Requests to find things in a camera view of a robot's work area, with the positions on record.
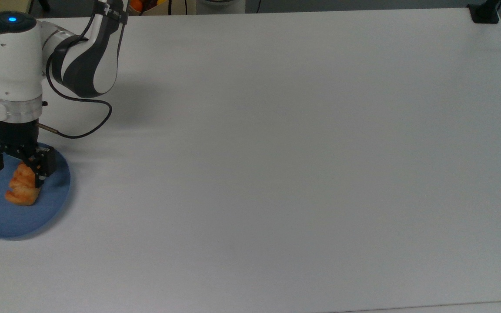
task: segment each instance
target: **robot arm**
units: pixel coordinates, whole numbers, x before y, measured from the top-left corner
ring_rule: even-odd
[[[28,14],[0,12],[0,170],[6,153],[34,171],[36,186],[55,171],[53,148],[37,141],[44,69],[79,97],[107,93],[117,77],[128,5],[95,0],[88,38],[86,31],[78,36]]]
[[[103,95],[113,87],[128,5],[122,0],[95,1],[88,38],[53,23],[40,23],[43,64],[50,59],[51,74],[58,83],[83,98]]]

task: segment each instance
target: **blue plate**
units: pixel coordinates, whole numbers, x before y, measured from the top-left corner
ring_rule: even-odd
[[[0,171],[0,238],[32,234],[52,220],[67,200],[71,187],[67,161],[56,151],[57,170],[46,178],[38,199],[31,206],[17,206],[5,200],[5,192],[10,190],[9,181],[20,161],[6,154],[3,161],[5,167]]]

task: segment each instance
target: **table surface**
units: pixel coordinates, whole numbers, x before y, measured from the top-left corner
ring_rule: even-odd
[[[0,240],[0,312],[501,301],[501,23],[133,17],[119,62],[102,129],[40,133],[72,194],[47,230]],[[45,82],[44,99],[63,133],[105,115]]]

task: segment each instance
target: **black cable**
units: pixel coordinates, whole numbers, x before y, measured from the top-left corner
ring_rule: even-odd
[[[78,38],[76,38],[75,40],[73,40],[67,46],[67,48],[70,48],[70,47],[74,46],[75,44],[77,44],[78,42],[80,42],[81,40],[85,40],[86,39],[84,36],[88,32],[88,29],[90,29],[90,25],[92,25],[92,21],[94,20],[94,16],[95,15],[96,14],[94,14],[94,12],[92,12],[92,15],[90,16],[90,20],[88,21],[88,24],[86,24],[86,27],[84,28],[84,30],[82,31],[82,33],[78,36]]]
[[[57,135],[59,135],[61,137],[68,138],[68,139],[78,139],[78,138],[86,137],[86,136],[92,134],[93,132],[95,132],[96,130],[98,130],[100,127],[102,127],[102,125],[104,125],[104,123],[106,123],[106,121],[110,118],[110,116],[111,116],[111,104],[109,104],[108,102],[103,101],[103,100],[73,98],[73,97],[69,97],[69,96],[63,95],[63,93],[60,93],[60,91],[58,91],[56,89],[56,87],[53,85],[53,83],[51,81],[51,77],[50,77],[50,64],[51,64],[51,60],[52,59],[53,59],[53,55],[50,55],[50,57],[47,59],[47,62],[46,62],[46,77],[47,77],[48,83],[50,84],[51,89],[53,89],[53,91],[55,93],[57,93],[61,97],[65,98],[65,99],[68,99],[68,100],[79,101],[79,102],[89,102],[89,103],[103,103],[103,104],[107,105],[107,107],[109,108],[109,112],[107,113],[107,115],[104,118],[104,120],[101,121],[101,123],[99,123],[98,126],[94,127],[88,133],[83,133],[82,135],[78,135],[78,136],[70,136],[70,135],[65,135],[64,133],[61,133],[59,131],[55,132]]]

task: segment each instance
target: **croissant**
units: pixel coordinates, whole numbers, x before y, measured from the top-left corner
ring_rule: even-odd
[[[40,188],[34,186],[34,172],[24,162],[20,162],[9,182],[9,188],[5,193],[8,202],[19,206],[31,206],[40,194]]]

